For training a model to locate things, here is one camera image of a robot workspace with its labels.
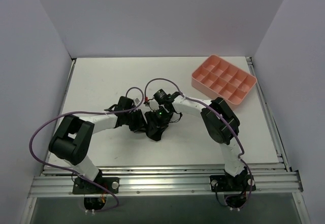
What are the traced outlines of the black underwear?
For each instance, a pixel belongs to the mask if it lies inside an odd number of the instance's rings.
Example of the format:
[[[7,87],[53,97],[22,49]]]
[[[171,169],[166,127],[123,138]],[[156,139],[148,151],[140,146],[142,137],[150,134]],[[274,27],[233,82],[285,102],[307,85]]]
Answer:
[[[168,127],[157,127],[153,122],[153,118],[152,118],[153,112],[154,111],[148,111],[145,113],[145,118],[146,118],[146,122],[147,122],[146,136],[153,141],[160,141],[163,132]]]

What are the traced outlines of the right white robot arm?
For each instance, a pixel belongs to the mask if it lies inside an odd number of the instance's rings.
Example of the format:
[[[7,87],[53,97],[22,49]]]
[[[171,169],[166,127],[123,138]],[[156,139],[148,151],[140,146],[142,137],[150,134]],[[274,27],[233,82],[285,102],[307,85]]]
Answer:
[[[170,114],[200,117],[210,138],[220,145],[227,187],[236,190],[243,185],[243,177],[250,173],[250,169],[242,159],[245,150],[238,137],[240,121],[224,99],[201,100],[187,97],[179,91],[167,94],[162,89],[153,98],[161,109]]]

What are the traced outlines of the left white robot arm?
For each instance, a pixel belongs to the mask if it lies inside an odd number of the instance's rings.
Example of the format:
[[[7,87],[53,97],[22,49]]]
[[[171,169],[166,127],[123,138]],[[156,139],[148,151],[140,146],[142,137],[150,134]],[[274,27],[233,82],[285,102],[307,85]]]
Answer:
[[[99,192],[103,186],[99,168],[87,155],[92,135],[124,125],[132,132],[145,132],[147,123],[142,111],[137,109],[138,105],[134,100],[121,96],[117,104],[99,115],[65,116],[54,133],[49,151],[68,163],[79,177],[86,178],[84,187],[90,193]]]

